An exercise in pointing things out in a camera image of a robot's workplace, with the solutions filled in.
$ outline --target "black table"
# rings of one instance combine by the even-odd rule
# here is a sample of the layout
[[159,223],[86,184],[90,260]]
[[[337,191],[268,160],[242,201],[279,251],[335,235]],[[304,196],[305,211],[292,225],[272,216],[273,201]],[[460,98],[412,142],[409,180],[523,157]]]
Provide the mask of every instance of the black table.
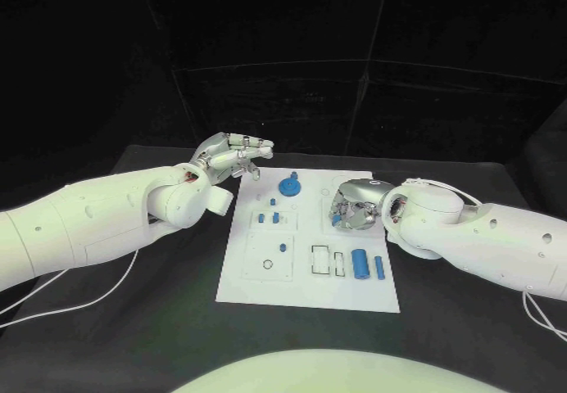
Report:
[[[190,156],[190,149],[131,146],[113,172],[174,165]],[[432,178],[481,201],[524,207],[503,166],[491,163],[275,154],[258,164],[370,170],[390,183]],[[221,186],[236,194],[237,183],[229,179]],[[519,293],[395,245],[387,252],[399,314],[216,303],[230,215],[204,213],[191,228],[141,249],[126,280],[100,303],[8,327],[0,391],[171,391],[236,360],[304,348],[405,357],[507,391],[562,390],[567,345],[526,318]],[[15,317],[95,299],[129,258],[69,271]],[[567,314],[562,302],[542,304],[549,314]]]

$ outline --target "dark background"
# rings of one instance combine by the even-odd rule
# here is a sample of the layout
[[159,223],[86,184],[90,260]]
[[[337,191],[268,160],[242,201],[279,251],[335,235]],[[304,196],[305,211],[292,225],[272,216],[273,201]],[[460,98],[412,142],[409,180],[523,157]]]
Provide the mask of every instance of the dark background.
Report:
[[567,146],[567,3],[1,0],[0,18],[0,209],[106,174],[126,145],[224,131],[278,152],[500,162],[567,215],[539,191],[563,173],[539,160]]

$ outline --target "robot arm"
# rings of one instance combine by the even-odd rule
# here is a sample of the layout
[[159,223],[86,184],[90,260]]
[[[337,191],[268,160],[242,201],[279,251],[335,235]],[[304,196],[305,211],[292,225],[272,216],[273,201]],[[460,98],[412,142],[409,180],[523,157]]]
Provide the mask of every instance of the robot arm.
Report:
[[399,187],[350,180],[330,208],[333,225],[367,228],[356,218],[364,202],[377,212],[387,241],[423,259],[444,258],[462,271],[535,295],[567,300],[567,223],[527,210],[480,204],[442,183],[409,179]]
[[30,278],[113,260],[188,228],[204,210],[224,215],[227,176],[259,170],[272,142],[217,133],[188,163],[93,178],[0,212],[0,291]]

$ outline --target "white board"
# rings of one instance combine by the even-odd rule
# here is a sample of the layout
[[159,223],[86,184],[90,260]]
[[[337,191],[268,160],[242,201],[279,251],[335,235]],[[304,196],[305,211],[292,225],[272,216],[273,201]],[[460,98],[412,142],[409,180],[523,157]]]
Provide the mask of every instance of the white board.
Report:
[[[301,192],[285,197],[276,185],[291,171],[296,172]],[[383,227],[376,223],[370,229],[354,231],[330,225],[327,214],[335,189],[351,178],[372,178],[372,174],[260,168],[256,182],[250,176],[240,178],[216,301],[399,313]],[[350,251],[359,248],[367,255],[364,280],[354,278],[351,268]],[[383,280],[377,280],[374,256],[380,257]]]

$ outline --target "metallic hand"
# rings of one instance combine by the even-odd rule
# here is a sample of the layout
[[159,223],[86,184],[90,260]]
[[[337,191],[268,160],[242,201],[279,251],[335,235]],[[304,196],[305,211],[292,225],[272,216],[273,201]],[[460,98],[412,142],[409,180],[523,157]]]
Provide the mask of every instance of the metallic hand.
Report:
[[233,178],[250,172],[253,180],[259,179],[259,169],[252,158],[271,158],[273,142],[247,137],[239,133],[216,133],[198,145],[191,156],[194,164],[208,176],[211,185],[227,176]]
[[380,203],[392,189],[392,184],[370,178],[344,182],[335,190],[330,205],[328,218],[333,227],[359,230],[370,228],[380,216]]

